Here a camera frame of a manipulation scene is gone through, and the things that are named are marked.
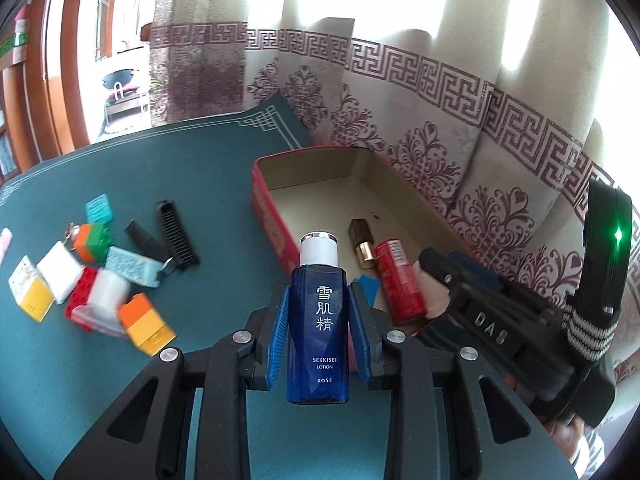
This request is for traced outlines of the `person's right hand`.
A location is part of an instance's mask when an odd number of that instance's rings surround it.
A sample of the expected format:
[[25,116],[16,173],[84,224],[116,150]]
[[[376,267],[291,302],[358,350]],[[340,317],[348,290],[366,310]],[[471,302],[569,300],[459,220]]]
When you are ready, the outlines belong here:
[[575,416],[568,424],[558,420],[547,422],[544,428],[570,463],[576,463],[581,455],[589,455],[585,422],[579,416]]

